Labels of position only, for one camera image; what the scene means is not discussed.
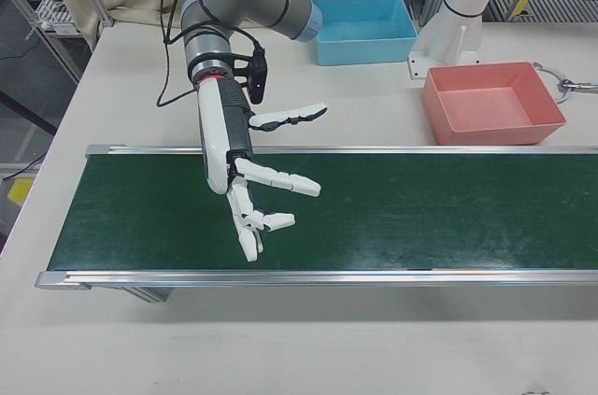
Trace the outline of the white dexterous robot hand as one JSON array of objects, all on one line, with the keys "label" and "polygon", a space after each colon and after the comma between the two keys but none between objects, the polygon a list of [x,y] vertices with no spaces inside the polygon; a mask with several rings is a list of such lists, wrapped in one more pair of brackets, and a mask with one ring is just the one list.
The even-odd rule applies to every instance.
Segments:
[{"label": "white dexterous robot hand", "polygon": [[266,214],[254,207],[250,181],[317,197],[320,184],[297,174],[276,171],[253,161],[251,129],[271,132],[284,124],[312,121],[327,110],[324,103],[262,115],[251,111],[241,86],[232,78],[211,76],[197,90],[200,135],[206,180],[217,194],[224,194],[231,207],[238,240],[248,261],[263,251],[261,231],[292,226],[293,214]]}]

